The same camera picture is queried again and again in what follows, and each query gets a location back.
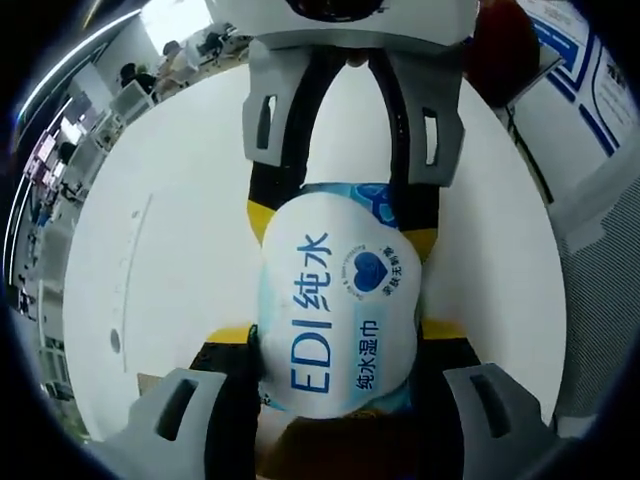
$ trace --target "window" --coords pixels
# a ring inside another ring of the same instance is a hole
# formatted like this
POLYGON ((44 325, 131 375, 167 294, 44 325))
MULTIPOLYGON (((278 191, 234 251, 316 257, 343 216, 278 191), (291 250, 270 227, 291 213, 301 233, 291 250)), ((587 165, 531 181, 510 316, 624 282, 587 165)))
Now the window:
POLYGON ((212 23, 205 0, 151 0, 140 18, 160 55, 167 42, 182 43, 212 23))

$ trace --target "black plastic part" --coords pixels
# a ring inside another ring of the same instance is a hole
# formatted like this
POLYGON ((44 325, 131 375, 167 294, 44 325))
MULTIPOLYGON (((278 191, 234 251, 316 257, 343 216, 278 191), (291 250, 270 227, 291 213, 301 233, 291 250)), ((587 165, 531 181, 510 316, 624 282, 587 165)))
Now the black plastic part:
POLYGON ((355 22, 382 7, 382 0, 286 0, 298 15, 318 22, 355 22))
POLYGON ((255 380, 229 376, 209 419, 205 475, 210 480, 255 479, 260 396, 255 380))
POLYGON ((418 480, 462 479, 462 426, 443 372, 479 364, 480 360, 464 338, 422 340, 418 344, 410 379, 411 403, 421 430, 418 480))

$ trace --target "blue and white poster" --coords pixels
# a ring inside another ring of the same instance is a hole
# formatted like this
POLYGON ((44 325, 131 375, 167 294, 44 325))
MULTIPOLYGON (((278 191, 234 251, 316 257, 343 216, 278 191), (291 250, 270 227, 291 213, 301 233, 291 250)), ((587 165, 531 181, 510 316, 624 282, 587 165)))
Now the blue and white poster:
POLYGON ((564 64, 557 74, 575 91, 580 90, 589 66, 594 35, 588 22, 565 1, 518 0, 533 20, 540 42, 554 49, 564 64))
POLYGON ((638 108, 625 76, 606 48, 600 47, 591 82, 593 110, 617 148, 638 124, 638 108))

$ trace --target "white plastic cover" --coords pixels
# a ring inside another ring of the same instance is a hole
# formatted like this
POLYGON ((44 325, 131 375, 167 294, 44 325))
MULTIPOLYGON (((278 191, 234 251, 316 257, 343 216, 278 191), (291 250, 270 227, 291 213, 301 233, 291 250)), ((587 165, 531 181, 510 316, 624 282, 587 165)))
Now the white plastic cover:
POLYGON ((214 11, 242 33, 260 36, 306 30, 387 33, 450 46, 473 33, 478 0, 386 0, 368 18, 324 23, 296 14, 285 0, 212 0, 214 11))

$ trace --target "white tabletop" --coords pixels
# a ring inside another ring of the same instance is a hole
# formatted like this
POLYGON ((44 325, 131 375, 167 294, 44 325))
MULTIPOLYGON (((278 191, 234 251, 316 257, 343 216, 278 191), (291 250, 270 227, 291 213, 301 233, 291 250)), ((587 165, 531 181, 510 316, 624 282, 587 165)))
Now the white tabletop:
MULTIPOLYGON (((187 367, 209 333, 256 318, 260 251, 246 215, 251 164, 241 141, 248 88, 243 66, 152 109, 124 132, 84 204, 64 334, 95 439, 126 424, 137 373, 187 367)), ((481 359, 535 394, 549 420, 566 327, 551 226, 517 150, 466 82, 459 111, 467 132, 425 269, 429 313, 464 322, 481 359)), ((320 109, 307 181, 385 181, 390 144, 373 77, 345 69, 320 109)))

